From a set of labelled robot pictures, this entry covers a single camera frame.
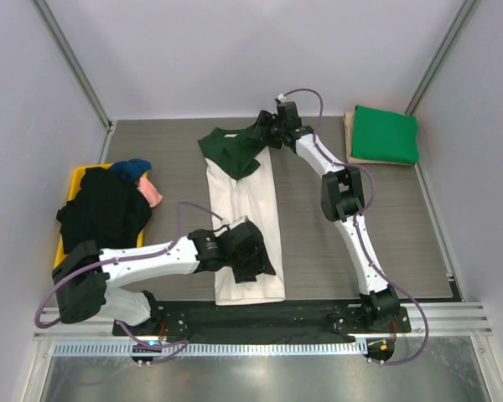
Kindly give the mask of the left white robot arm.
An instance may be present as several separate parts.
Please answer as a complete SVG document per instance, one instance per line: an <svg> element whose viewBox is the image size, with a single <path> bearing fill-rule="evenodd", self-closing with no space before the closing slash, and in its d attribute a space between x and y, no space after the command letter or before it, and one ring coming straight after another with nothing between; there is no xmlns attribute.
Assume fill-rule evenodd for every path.
<svg viewBox="0 0 503 402"><path fill-rule="evenodd" d="M88 240L78 244L54 268L52 279L62 323L84 322L101 315L149 335L161 324L156 300L148 291L125 290L126 285L224 268L229 269L237 284L276 273L262 232L248 218L139 248L101 249Z"/></svg>

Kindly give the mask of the white and green raglan t-shirt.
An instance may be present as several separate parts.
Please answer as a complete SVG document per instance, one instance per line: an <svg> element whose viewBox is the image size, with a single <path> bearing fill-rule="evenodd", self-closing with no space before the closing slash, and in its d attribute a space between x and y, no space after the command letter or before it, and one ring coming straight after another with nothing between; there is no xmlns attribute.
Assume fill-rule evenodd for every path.
<svg viewBox="0 0 503 402"><path fill-rule="evenodd" d="M198 140L207 164L210 208L217 214L213 227L224 218L231 222L246 216L261 231L275 273L255 281L236 283L231 269L215 273L218 306L282 302L286 299L283 253L277 198L270 152L252 137L254 126L216 127Z"/></svg>

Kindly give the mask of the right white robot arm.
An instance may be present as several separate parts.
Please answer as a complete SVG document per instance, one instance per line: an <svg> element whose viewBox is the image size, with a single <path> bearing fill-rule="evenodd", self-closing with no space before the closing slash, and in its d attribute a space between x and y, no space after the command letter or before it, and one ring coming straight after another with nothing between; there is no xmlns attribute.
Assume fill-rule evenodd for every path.
<svg viewBox="0 0 503 402"><path fill-rule="evenodd" d="M259 112L252 137L268 147L289 147L318 174L322 213L340 233L355 267L361 321L373 332L394 330L401 303L366 230L361 170L341 162L324 147L314 129L303 124L295 102L280 95L276 104L274 113Z"/></svg>

